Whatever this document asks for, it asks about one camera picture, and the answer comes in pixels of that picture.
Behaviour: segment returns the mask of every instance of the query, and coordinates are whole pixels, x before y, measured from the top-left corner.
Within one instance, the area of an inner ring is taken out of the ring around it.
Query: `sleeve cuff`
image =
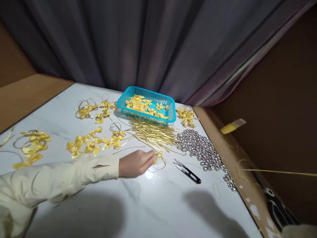
[[[82,167],[82,184],[89,184],[107,179],[117,179],[119,176],[119,156],[102,156],[87,161]]]

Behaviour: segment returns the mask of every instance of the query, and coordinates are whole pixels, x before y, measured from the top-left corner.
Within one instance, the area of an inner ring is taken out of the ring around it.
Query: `black handle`
[[[185,171],[183,171],[184,174],[186,174],[191,180],[193,180],[195,183],[200,184],[201,180],[200,178],[198,178],[192,171],[190,171],[185,165],[183,165],[183,167],[189,172],[186,173]]]

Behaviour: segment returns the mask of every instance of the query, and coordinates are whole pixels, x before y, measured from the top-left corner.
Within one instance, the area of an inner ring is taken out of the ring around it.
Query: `white marble table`
[[[35,164],[65,161],[71,153],[65,150],[68,141],[77,135],[86,135],[98,126],[103,128],[99,138],[110,138],[110,120],[95,124],[94,119],[75,118],[79,100],[92,98],[97,103],[104,93],[109,101],[119,99],[121,92],[74,84],[51,101],[37,109],[15,125],[15,137],[2,150],[14,149],[12,142],[20,132],[33,129],[45,131],[52,137],[48,149],[41,152],[43,158]],[[206,136],[198,121],[196,131]],[[177,119],[176,127],[181,127]],[[3,141],[9,131],[0,135]],[[136,139],[129,141],[122,149],[144,146]],[[119,153],[124,156],[138,148]],[[114,153],[113,147],[100,155]],[[26,234],[26,237],[262,237],[238,193],[232,192],[222,177],[223,171],[204,172],[195,157],[189,154],[164,153],[167,165],[155,173],[146,172],[138,178],[102,181],[88,185],[77,195],[60,204],[43,202]],[[0,173],[12,171],[12,164],[19,158],[14,154],[0,154]],[[176,158],[183,162],[200,179],[195,184],[173,165]],[[213,184],[219,182],[218,191]]]

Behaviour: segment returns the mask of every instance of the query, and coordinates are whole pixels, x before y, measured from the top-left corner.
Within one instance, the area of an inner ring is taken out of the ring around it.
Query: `yellow glue stick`
[[[240,118],[233,123],[224,126],[220,129],[220,131],[222,132],[222,134],[228,134],[244,124],[246,124],[246,121]]]

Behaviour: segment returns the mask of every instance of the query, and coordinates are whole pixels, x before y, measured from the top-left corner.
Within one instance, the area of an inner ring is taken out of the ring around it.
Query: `human hand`
[[[157,156],[154,150],[149,152],[136,150],[119,160],[119,177],[138,177],[144,174],[156,160]]]

